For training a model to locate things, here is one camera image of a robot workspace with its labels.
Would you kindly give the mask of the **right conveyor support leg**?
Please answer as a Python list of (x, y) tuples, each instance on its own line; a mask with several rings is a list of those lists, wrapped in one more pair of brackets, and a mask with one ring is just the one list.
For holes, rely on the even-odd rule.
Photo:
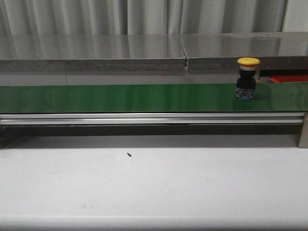
[(304, 115), (302, 131), (297, 147), (308, 148), (308, 113)]

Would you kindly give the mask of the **conveyor support leg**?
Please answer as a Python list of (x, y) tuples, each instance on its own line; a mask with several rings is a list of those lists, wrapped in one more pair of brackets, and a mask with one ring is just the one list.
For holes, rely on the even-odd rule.
[(7, 145), (7, 130), (0, 128), (0, 148), (3, 149)]
[(302, 131), (297, 147), (308, 148), (308, 113), (304, 115)]

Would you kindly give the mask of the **green conveyor belt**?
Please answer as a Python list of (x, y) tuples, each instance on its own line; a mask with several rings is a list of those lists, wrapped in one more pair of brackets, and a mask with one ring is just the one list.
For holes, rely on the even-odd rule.
[(307, 83), (259, 83), (251, 100), (235, 84), (2, 86), (3, 114), (303, 112)]

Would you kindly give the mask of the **push button contact block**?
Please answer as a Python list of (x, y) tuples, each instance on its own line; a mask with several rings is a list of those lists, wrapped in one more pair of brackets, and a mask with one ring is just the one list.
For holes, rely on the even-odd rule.
[(236, 80), (235, 96), (240, 100), (251, 100), (256, 90), (255, 75), (260, 60), (244, 57), (237, 60), (239, 64), (239, 78)]

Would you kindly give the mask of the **grey right back bench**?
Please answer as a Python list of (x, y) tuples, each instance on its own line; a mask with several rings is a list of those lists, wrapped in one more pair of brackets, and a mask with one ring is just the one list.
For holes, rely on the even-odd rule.
[(237, 71), (237, 60), (260, 60), (259, 70), (306, 70), (306, 32), (180, 35), (189, 71)]

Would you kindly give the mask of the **left conveyor support leg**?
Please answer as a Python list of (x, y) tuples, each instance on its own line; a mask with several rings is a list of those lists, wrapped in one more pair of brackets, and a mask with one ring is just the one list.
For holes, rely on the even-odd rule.
[(7, 130), (0, 128), (0, 148), (3, 149), (7, 145)]

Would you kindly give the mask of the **red plastic bin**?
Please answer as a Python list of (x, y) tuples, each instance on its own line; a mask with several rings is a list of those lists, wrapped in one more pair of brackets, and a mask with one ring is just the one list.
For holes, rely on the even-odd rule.
[(308, 75), (282, 75), (282, 76), (272, 76), (270, 81), (273, 83), (307, 83)]

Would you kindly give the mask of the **grey bench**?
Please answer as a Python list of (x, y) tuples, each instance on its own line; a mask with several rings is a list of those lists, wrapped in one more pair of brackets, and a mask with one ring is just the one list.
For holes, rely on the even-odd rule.
[(259, 70), (306, 70), (306, 32), (180, 35), (189, 71), (237, 71), (237, 60), (260, 60)]
[(1, 36), (1, 72), (182, 72), (174, 35)]

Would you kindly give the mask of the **aluminium conveyor frame rail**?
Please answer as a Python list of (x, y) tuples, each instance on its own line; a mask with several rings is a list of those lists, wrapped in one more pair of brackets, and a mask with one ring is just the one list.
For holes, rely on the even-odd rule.
[(1, 114), (2, 126), (301, 124), (305, 112)]

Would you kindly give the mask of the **grey left back bench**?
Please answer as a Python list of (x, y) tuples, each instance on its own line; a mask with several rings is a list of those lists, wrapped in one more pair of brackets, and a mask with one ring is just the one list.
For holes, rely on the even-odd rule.
[(174, 35), (1, 36), (1, 72), (182, 72)]

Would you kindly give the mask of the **grey pleated curtain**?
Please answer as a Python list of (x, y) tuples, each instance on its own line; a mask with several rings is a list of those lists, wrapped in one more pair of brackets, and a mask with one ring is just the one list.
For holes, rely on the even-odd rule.
[(285, 0), (3, 0), (2, 35), (280, 32)]

